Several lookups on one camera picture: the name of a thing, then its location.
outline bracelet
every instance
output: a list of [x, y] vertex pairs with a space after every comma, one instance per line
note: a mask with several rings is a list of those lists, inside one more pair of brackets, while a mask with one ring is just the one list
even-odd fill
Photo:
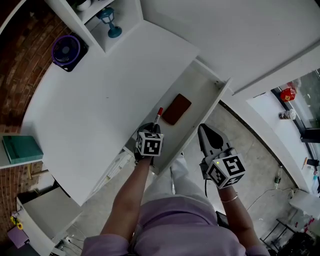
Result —
[[222, 200], [221, 200], [221, 202], [224, 203], [224, 204], [225, 204], [225, 203], [230, 203], [230, 202], [236, 200], [237, 198], [238, 198], [238, 193], [236, 192], [236, 196], [235, 196], [234, 198], [232, 198], [231, 200], [228, 200], [228, 201], [222, 201]]

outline white pants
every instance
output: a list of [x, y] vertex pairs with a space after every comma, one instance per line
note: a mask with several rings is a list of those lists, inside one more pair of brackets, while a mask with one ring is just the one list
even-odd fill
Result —
[[171, 197], [187, 197], [213, 207], [201, 188], [190, 180], [186, 160], [181, 154], [171, 167], [161, 172], [145, 190], [141, 204]]

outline bottle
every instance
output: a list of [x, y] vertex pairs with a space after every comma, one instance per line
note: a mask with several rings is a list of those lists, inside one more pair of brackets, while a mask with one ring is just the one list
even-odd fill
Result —
[[274, 178], [274, 188], [276, 190], [278, 189], [278, 185], [281, 182], [281, 178], [282, 178], [282, 168], [279, 168], [276, 171], [275, 178]]

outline purple shirt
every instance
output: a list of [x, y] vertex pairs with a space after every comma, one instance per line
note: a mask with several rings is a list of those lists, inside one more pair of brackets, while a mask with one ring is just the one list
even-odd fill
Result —
[[[176, 196], [141, 206], [132, 247], [139, 256], [269, 256], [264, 246], [246, 249], [217, 224], [216, 213], [194, 199]], [[115, 234], [85, 239], [82, 256], [123, 256], [129, 243]]]

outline blue lamp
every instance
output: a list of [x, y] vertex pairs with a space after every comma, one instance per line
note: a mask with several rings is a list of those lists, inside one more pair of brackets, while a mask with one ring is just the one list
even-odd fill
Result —
[[108, 36], [110, 38], [117, 38], [122, 33], [121, 27], [115, 26], [112, 23], [112, 21], [115, 19], [114, 12], [115, 10], [111, 7], [106, 7], [96, 14], [98, 19], [102, 20], [104, 24], [109, 24], [110, 30], [108, 31]]

